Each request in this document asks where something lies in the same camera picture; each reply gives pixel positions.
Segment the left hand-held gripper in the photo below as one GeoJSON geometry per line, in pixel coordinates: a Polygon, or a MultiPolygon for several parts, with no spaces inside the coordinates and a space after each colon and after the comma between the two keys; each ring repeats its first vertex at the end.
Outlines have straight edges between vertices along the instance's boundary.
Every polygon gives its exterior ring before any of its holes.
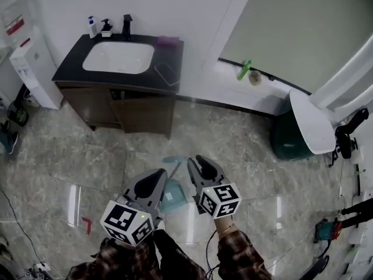
{"type": "Polygon", "coordinates": [[[167,180],[165,169],[147,170],[131,178],[124,194],[108,203],[100,219],[107,234],[128,246],[137,246],[152,234],[162,221],[159,203],[167,180]]]}

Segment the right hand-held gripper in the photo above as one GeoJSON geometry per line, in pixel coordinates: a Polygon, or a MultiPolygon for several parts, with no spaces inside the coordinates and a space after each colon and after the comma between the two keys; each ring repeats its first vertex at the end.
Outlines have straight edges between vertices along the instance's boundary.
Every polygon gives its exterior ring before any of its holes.
{"type": "Polygon", "coordinates": [[[220,184],[224,179],[224,171],[210,158],[196,155],[196,160],[200,169],[192,158],[187,160],[187,169],[192,184],[196,188],[196,192],[200,192],[193,197],[199,213],[207,213],[212,219],[219,219],[235,214],[242,201],[236,184],[220,184]],[[205,180],[210,180],[220,185],[203,187],[205,180]]]}

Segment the teal long-handled dustpan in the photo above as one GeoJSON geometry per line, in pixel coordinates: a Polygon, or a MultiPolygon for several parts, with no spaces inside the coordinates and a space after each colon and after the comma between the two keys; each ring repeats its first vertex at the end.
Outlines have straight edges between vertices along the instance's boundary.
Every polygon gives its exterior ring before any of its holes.
{"type": "Polygon", "coordinates": [[[187,159],[184,156],[167,156],[162,160],[162,162],[166,164],[175,164],[173,171],[168,176],[163,199],[159,204],[160,212],[163,214],[171,212],[187,203],[187,199],[180,182],[174,178],[174,175],[178,169],[186,161],[187,159]]]}

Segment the person's left forearm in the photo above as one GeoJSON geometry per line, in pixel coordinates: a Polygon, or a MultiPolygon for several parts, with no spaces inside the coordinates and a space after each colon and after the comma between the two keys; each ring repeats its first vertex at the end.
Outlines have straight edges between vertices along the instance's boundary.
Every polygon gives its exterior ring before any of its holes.
{"type": "Polygon", "coordinates": [[[94,261],[72,267],[66,280],[162,280],[155,245],[146,239],[135,248],[126,248],[104,239],[94,261]]]}

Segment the person's right forearm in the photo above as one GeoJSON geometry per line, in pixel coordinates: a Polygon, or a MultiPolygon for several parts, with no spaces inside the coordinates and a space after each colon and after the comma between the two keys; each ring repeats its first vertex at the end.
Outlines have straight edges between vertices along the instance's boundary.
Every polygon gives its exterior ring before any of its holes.
{"type": "Polygon", "coordinates": [[[273,280],[263,258],[231,216],[214,220],[218,242],[219,276],[222,280],[273,280]]]}

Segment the dark wooden vanity cabinet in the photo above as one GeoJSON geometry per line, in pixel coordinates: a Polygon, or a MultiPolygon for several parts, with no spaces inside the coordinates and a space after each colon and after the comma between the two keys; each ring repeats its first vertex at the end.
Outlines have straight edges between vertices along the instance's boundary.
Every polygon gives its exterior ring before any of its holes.
{"type": "Polygon", "coordinates": [[[131,41],[121,34],[110,38],[82,35],[58,67],[53,82],[76,114],[91,128],[118,128],[127,134],[152,133],[171,136],[174,107],[180,82],[168,86],[154,70],[166,62],[181,81],[184,42],[176,46],[157,45],[157,37],[132,35],[131,41]],[[130,42],[154,47],[150,67],[133,75],[87,71],[82,65],[98,43],[130,42]]]}

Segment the person's black trousers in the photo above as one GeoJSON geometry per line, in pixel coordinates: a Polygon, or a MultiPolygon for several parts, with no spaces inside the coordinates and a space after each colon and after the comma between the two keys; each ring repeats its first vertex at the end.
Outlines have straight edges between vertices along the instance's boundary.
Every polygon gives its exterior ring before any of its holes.
{"type": "Polygon", "coordinates": [[[205,270],[189,258],[165,230],[155,230],[153,239],[161,255],[163,280],[206,280],[205,270]]]}

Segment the dark smartphone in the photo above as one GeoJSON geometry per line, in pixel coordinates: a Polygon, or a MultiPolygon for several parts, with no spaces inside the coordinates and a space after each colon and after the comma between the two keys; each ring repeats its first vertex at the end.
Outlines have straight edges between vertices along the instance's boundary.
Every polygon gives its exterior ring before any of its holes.
{"type": "Polygon", "coordinates": [[[168,86],[174,86],[180,82],[177,73],[166,62],[156,64],[154,70],[168,86]]]}

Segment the green bottle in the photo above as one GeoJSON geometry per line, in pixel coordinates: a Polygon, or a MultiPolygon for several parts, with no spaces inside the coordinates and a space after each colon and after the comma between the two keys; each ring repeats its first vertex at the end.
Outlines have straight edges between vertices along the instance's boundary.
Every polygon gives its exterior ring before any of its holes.
{"type": "Polygon", "coordinates": [[[248,61],[246,62],[246,64],[242,66],[240,72],[239,72],[238,75],[237,75],[237,80],[238,80],[238,81],[241,81],[241,80],[244,78],[244,76],[245,76],[245,75],[248,73],[248,71],[250,70],[251,65],[252,65],[252,61],[251,61],[251,60],[248,60],[248,61]]]}

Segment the green bin with white lid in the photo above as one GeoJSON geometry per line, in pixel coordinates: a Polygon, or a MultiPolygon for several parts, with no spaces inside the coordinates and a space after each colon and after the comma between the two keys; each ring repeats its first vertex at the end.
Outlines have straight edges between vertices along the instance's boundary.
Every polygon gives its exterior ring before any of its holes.
{"type": "Polygon", "coordinates": [[[280,109],[270,130],[270,146],[278,159],[294,161],[334,151],[332,124],[309,96],[291,89],[280,109]]]}

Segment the white sink basin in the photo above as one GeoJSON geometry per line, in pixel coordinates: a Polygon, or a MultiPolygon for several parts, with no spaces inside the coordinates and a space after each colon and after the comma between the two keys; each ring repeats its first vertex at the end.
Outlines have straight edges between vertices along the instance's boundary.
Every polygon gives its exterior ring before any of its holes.
{"type": "Polygon", "coordinates": [[[151,64],[154,47],[142,43],[109,42],[96,44],[83,62],[87,71],[141,74],[151,64]]]}

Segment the purple cloth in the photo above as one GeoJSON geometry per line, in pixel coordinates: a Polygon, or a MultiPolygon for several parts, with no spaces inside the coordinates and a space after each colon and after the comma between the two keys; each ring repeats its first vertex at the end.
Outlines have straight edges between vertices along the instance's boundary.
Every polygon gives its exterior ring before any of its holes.
{"type": "Polygon", "coordinates": [[[179,42],[179,37],[159,36],[157,38],[157,45],[159,46],[177,46],[179,42]]]}

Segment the teal power tool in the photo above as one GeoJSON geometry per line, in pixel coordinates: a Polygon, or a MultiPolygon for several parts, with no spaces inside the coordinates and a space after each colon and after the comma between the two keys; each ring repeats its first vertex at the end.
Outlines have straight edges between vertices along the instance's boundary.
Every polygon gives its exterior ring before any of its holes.
{"type": "Polygon", "coordinates": [[[342,231],[342,223],[337,218],[334,220],[322,219],[315,226],[314,243],[336,240],[342,231]]]}

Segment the black office chair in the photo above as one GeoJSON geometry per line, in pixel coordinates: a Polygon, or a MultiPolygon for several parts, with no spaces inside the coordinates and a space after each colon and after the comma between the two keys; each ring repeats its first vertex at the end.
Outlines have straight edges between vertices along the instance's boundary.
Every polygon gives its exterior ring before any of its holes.
{"type": "Polygon", "coordinates": [[[338,159],[338,153],[343,159],[350,159],[352,151],[358,149],[356,139],[351,139],[350,135],[369,117],[369,111],[366,107],[355,113],[352,119],[346,125],[340,125],[336,128],[336,147],[332,152],[332,162],[328,167],[332,167],[338,159]]]}

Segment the black bag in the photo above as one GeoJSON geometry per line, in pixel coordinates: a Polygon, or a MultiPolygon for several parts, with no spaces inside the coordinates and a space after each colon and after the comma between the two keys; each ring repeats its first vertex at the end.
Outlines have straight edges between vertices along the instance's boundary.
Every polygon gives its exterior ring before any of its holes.
{"type": "Polygon", "coordinates": [[[22,85],[19,93],[17,94],[15,100],[11,102],[7,110],[7,117],[20,127],[24,127],[28,120],[29,114],[23,107],[24,94],[29,92],[25,85],[22,85]]]}

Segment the white water dispenser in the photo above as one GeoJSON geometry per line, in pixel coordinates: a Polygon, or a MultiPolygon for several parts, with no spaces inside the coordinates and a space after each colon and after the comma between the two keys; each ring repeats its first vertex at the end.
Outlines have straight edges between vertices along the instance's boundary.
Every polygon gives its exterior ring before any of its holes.
{"type": "Polygon", "coordinates": [[[14,50],[10,62],[40,106],[54,110],[61,107],[64,97],[52,81],[57,68],[39,30],[14,50]]]}

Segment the black faucet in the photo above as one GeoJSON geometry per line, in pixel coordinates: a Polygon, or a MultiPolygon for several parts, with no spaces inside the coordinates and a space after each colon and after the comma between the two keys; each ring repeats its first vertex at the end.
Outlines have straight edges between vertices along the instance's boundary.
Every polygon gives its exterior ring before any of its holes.
{"type": "Polygon", "coordinates": [[[131,21],[133,21],[130,14],[123,15],[122,39],[131,41],[131,21]]]}

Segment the black pump dispenser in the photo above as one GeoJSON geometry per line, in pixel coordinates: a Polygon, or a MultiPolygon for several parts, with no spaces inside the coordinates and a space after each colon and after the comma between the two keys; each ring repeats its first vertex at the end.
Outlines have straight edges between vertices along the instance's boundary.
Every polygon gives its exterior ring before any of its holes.
{"type": "Polygon", "coordinates": [[[109,23],[109,19],[103,19],[102,22],[101,36],[102,38],[110,38],[112,36],[113,26],[109,23]]]}

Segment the white blue-pump soap bottle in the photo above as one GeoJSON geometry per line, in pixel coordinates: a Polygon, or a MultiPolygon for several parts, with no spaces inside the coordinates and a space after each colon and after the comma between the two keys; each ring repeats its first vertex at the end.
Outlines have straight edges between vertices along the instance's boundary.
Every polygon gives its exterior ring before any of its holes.
{"type": "Polygon", "coordinates": [[[98,34],[97,23],[96,23],[96,19],[94,18],[94,16],[88,17],[88,30],[89,30],[89,37],[91,39],[97,36],[98,34]]]}

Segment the clear water jug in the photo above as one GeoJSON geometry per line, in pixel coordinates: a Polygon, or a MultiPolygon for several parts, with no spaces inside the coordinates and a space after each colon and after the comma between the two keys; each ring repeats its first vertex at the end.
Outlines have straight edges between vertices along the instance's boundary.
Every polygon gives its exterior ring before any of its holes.
{"type": "Polygon", "coordinates": [[[0,8],[0,48],[18,48],[28,39],[43,36],[38,0],[15,0],[0,8]]]}

